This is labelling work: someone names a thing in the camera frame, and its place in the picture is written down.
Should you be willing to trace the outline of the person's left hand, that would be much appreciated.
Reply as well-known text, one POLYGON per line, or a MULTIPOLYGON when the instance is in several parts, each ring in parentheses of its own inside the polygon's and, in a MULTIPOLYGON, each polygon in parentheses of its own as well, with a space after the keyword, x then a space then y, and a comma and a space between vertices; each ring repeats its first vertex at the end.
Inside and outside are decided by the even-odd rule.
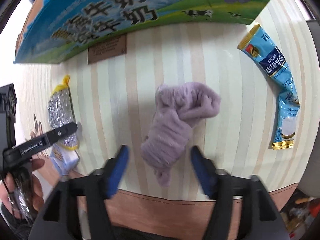
POLYGON ((42 186, 33 174, 45 164, 43 159, 32 159, 1 182, 1 202, 14 218, 33 224, 44 204, 42 186))

